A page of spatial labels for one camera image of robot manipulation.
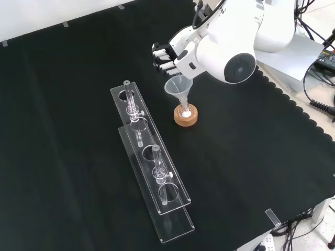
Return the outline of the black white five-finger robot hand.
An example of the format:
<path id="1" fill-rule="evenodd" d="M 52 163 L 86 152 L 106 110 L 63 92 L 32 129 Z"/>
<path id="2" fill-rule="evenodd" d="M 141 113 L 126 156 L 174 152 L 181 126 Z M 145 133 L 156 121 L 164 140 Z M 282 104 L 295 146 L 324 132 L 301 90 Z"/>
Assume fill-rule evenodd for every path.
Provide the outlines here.
<path id="1" fill-rule="evenodd" d="M 187 79 L 194 79 L 205 71 L 196 58 L 199 42 L 198 32 L 187 26 L 178 31 L 168 44 L 154 43 L 151 49 L 154 66 L 165 75 L 182 74 Z"/>

